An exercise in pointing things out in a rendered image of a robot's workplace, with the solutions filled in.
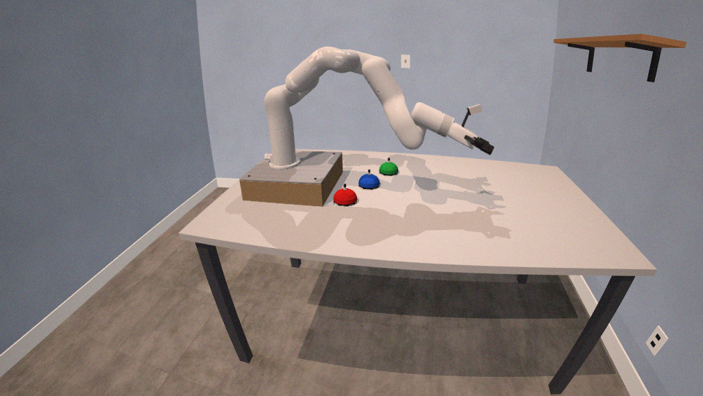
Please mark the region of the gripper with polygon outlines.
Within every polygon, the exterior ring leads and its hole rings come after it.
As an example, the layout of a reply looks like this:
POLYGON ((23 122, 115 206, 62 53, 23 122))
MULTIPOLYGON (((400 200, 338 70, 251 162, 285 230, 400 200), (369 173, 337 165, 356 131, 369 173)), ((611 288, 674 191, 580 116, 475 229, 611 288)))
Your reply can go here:
POLYGON ((490 145, 488 141, 482 139, 481 137, 479 138, 472 131, 455 123, 454 118, 452 119, 452 123, 447 131, 447 135, 445 135, 445 138, 447 138, 447 136, 464 144, 470 149, 473 149, 473 146, 475 146, 489 155, 491 155, 494 149, 494 146, 490 145))

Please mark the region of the blue dome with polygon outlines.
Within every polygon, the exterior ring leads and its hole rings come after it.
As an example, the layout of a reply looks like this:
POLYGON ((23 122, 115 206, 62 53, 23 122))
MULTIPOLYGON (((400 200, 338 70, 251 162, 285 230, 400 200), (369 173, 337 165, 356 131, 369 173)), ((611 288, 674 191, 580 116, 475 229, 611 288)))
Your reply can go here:
POLYGON ((378 188, 380 185, 380 180, 378 177, 374 174, 370 174, 371 170, 368 169, 368 174, 364 174, 358 182, 359 187, 363 187, 363 189, 374 189, 378 188))

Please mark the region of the red dome bell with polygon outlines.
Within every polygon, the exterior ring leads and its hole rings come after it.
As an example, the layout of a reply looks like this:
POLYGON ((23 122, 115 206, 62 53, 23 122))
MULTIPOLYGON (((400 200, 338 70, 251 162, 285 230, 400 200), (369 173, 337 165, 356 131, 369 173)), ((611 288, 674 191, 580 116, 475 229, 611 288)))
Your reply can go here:
POLYGON ((357 201, 356 193, 346 188, 346 184, 343 184, 344 188, 338 190, 334 195, 334 203, 338 203, 339 206, 349 206, 355 204, 357 201))

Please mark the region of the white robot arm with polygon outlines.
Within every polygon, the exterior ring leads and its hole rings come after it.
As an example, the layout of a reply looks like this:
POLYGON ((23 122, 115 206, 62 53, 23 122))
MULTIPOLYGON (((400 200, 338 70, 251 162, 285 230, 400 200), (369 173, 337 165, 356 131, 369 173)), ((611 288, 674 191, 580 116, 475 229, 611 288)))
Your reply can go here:
POLYGON ((443 137, 447 135, 453 119, 451 116, 421 102, 416 103, 410 115, 404 92, 384 58, 347 50, 334 47, 317 49, 288 74, 285 85, 272 88, 265 95, 271 154, 266 153, 264 159, 270 160, 269 166, 272 169, 290 169, 299 165, 300 159, 295 155, 293 118, 289 107, 313 90, 319 83, 319 77, 328 70, 364 75, 380 100, 393 131, 407 149, 418 149, 423 144, 427 129, 443 137))

